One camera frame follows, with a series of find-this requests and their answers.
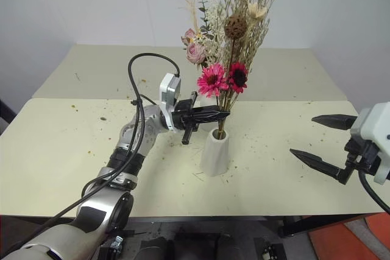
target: white wall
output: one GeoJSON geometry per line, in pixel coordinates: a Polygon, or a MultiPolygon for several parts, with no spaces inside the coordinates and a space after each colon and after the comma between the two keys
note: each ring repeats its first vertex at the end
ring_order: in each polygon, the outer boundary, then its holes
{"type": "MultiPolygon", "coordinates": [[[[0,0],[0,98],[18,111],[72,43],[180,46],[185,0],[0,0]]],[[[276,0],[264,47],[313,48],[357,108],[390,100],[388,0],[276,0]]]]}

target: pink rose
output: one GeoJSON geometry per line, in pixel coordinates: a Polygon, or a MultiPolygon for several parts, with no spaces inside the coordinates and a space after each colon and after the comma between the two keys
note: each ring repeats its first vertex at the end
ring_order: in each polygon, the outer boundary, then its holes
{"type": "Polygon", "coordinates": [[[187,60],[194,64],[202,63],[206,58],[206,50],[204,46],[191,43],[187,47],[187,60]]]}
{"type": "Polygon", "coordinates": [[[185,32],[184,37],[182,37],[183,44],[188,46],[190,44],[190,39],[194,38],[195,36],[195,32],[192,29],[188,29],[185,32]]]}

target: table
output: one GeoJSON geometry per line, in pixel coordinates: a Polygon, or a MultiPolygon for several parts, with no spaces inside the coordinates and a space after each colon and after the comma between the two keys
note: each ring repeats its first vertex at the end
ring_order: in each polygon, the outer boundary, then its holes
{"type": "MultiPolygon", "coordinates": [[[[199,71],[182,48],[77,44],[33,97],[132,99],[127,64],[142,52],[176,61],[182,73],[182,99],[197,90],[199,71]]],[[[159,99],[158,87],[167,72],[175,71],[155,57],[142,57],[133,66],[139,91],[152,99],[159,99]]],[[[239,100],[346,100],[309,49],[259,49],[247,84],[239,100]]]]}
{"type": "MultiPolygon", "coordinates": [[[[52,216],[77,200],[134,112],[126,100],[28,101],[0,136],[0,214],[52,216]]],[[[344,165],[349,133],[310,121],[327,113],[356,114],[347,101],[238,102],[227,120],[229,170],[212,178],[199,169],[205,132],[193,133],[188,146],[181,145],[180,135],[160,135],[140,172],[131,216],[381,212],[356,173],[344,186],[289,153],[290,147],[307,150],[344,165]]],[[[372,187],[390,201],[389,182],[372,187]]],[[[75,210],[67,214],[74,215],[75,210]]]]}

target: white vase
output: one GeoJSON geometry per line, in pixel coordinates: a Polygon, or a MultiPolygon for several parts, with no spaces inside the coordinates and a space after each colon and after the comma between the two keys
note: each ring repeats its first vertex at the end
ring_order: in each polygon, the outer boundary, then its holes
{"type": "Polygon", "coordinates": [[[214,177],[226,173],[229,163],[229,134],[224,132],[223,139],[216,139],[218,128],[212,129],[206,139],[200,161],[200,169],[214,177]]]}
{"type": "MultiPolygon", "coordinates": [[[[216,96],[212,95],[211,97],[207,97],[206,95],[200,94],[199,98],[200,106],[214,106],[217,104],[216,96]]],[[[206,131],[210,132],[212,129],[215,127],[218,127],[218,122],[210,122],[210,123],[201,123],[199,124],[199,128],[206,131]]]]}

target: red gerbera daisy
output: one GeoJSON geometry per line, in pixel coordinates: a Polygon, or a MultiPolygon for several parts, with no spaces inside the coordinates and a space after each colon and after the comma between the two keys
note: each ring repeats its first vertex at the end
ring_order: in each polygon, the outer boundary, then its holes
{"type": "Polygon", "coordinates": [[[248,70],[244,63],[236,62],[230,67],[229,84],[236,93],[242,93],[246,88],[248,70]]]}
{"type": "Polygon", "coordinates": [[[204,68],[201,77],[197,80],[200,93],[207,94],[207,97],[211,97],[215,93],[218,97],[220,90],[227,90],[229,86],[226,84],[224,74],[225,69],[219,63],[204,68]]]}

